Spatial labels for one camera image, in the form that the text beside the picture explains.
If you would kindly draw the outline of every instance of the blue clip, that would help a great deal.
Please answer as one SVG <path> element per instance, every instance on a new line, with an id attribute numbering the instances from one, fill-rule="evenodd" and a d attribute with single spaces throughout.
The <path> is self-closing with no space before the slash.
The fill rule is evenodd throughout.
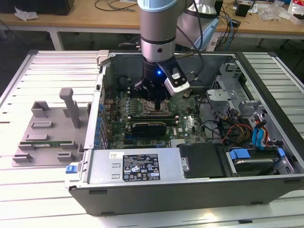
<path id="1" fill-rule="evenodd" d="M 77 166 L 76 165 L 68 165 L 66 167 L 66 174 L 77 173 Z"/>
<path id="2" fill-rule="evenodd" d="M 277 149 L 277 152 L 279 153 L 279 155 L 280 155 L 281 157 L 284 157 L 284 156 L 285 156 L 285 152 L 284 152 L 284 150 L 283 150 L 282 148 Z"/>
<path id="3" fill-rule="evenodd" d="M 238 158 L 250 158 L 250 154 L 247 149 L 233 149 L 229 152 L 232 160 Z"/>

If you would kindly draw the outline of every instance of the green circuit board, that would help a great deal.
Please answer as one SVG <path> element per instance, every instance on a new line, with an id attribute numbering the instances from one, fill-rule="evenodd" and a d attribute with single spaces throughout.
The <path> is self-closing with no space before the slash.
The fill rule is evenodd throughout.
<path id="1" fill-rule="evenodd" d="M 194 96 L 185 99 L 182 95 L 172 97 L 161 106 L 161 111 L 142 98 L 129 98 L 127 93 L 119 93 L 116 98 L 105 101 L 107 119 L 111 125 L 112 137 L 109 149 L 165 148 L 172 147 L 172 140 L 183 139 L 184 143 L 205 143 L 202 130 L 195 113 Z M 132 134 L 134 123 L 166 123 L 166 134 L 161 137 L 139 138 Z"/>

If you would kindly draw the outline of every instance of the warning label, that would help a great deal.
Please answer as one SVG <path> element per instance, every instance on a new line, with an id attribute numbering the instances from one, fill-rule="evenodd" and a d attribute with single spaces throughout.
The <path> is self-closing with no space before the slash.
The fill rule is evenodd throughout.
<path id="1" fill-rule="evenodd" d="M 136 154 L 123 156 L 124 181 L 160 180 L 160 167 L 157 154 Z"/>

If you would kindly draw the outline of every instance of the desk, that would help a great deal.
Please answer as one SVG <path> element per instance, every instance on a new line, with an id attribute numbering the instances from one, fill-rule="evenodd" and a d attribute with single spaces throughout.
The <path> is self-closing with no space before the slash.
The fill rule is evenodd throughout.
<path id="1" fill-rule="evenodd" d="M 135 12 L 106 12 L 94 7 L 95 0 L 75 0 L 75 5 L 68 16 L 42 15 L 40 19 L 24 22 L 13 14 L 0 14 L 0 19 L 12 30 L 47 31 L 50 33 L 55 50 L 64 50 L 59 32 L 98 32 L 98 33 L 140 33 L 139 10 Z M 130 3 L 117 3 L 124 7 Z M 99 7 L 107 9 L 105 0 Z M 282 38 L 304 39 L 304 26 L 295 25 L 291 21 L 261 21 L 257 14 L 247 14 L 245 18 L 234 16 L 234 10 L 225 9 L 236 20 L 241 21 L 237 37 L 246 38 Z M 6 29 L 0 24 L 0 30 Z M 221 36 L 226 25 L 220 21 L 215 36 Z"/>

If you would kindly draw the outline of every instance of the floor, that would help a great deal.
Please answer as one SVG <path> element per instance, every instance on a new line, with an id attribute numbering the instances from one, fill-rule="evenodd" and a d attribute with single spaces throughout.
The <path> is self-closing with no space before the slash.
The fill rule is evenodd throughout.
<path id="1" fill-rule="evenodd" d="M 0 40 L 0 94 L 16 73 L 29 49 L 54 50 L 52 41 L 46 32 L 16 31 L 16 36 L 7 31 L 7 39 Z M 103 34 L 94 33 L 71 33 L 62 32 L 61 37 L 66 50 L 135 50 L 135 47 L 124 46 L 119 48 L 118 44 L 133 39 L 136 35 L 126 34 Z M 299 40 L 291 40 L 285 44 L 284 49 L 280 46 L 284 43 L 282 39 L 265 39 L 262 46 L 255 46 L 255 38 L 235 38 L 231 43 L 229 51 L 245 52 L 275 52 L 293 70 L 297 62 L 304 55 L 304 43 Z M 294 73 L 304 81 L 304 61 L 294 70 Z"/>

